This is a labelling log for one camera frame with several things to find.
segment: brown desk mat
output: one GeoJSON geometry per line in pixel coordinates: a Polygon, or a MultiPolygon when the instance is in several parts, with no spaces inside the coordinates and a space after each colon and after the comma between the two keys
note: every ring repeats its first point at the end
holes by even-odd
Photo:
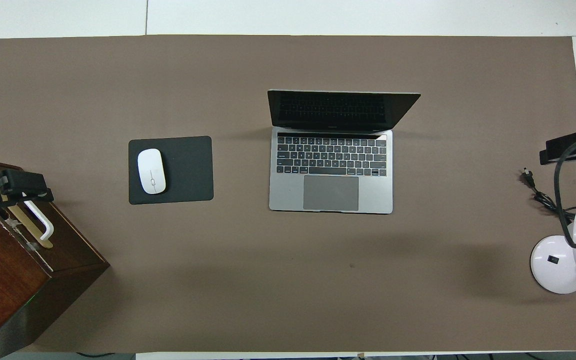
{"type": "Polygon", "coordinates": [[[530,272],[557,219],[518,181],[552,194],[538,151],[574,131],[570,38],[0,39],[0,162],[112,263],[32,349],[576,350],[576,293],[530,272]],[[420,92],[393,214],[270,211],[267,89],[420,92]],[[214,199],[131,206],[128,141],[199,135],[214,199]]]}

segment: laptop keyboard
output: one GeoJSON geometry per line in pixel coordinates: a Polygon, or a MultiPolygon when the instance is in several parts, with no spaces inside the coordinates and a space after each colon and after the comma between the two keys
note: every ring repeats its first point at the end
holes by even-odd
{"type": "Polygon", "coordinates": [[[386,176],[387,142],[378,136],[278,135],[277,173],[386,176]]]}

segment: black mouse pad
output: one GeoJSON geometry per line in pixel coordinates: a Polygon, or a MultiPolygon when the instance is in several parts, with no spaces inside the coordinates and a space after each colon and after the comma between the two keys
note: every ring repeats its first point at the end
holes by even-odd
{"type": "Polygon", "coordinates": [[[205,201],[213,196],[213,141],[210,136],[128,142],[128,201],[131,204],[205,201]],[[146,193],[139,178],[137,156],[146,149],[161,153],[166,189],[158,194],[146,193]]]}

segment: wooden cabinet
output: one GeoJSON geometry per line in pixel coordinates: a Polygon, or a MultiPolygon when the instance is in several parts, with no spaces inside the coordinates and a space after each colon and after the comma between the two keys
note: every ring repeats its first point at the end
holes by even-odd
{"type": "MultiPolygon", "coordinates": [[[[6,168],[20,170],[0,163],[6,168]]],[[[0,218],[0,358],[34,342],[110,266],[54,203],[35,205],[54,226],[52,248],[40,246],[25,226],[13,228],[0,218]]]]}

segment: white lamp base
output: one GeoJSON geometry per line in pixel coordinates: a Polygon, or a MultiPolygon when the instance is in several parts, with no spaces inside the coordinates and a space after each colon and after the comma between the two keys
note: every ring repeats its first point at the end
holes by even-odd
{"type": "Polygon", "coordinates": [[[530,269],[537,283],[549,292],[576,292],[576,262],[562,235],[545,237],[532,249],[530,269]]]}

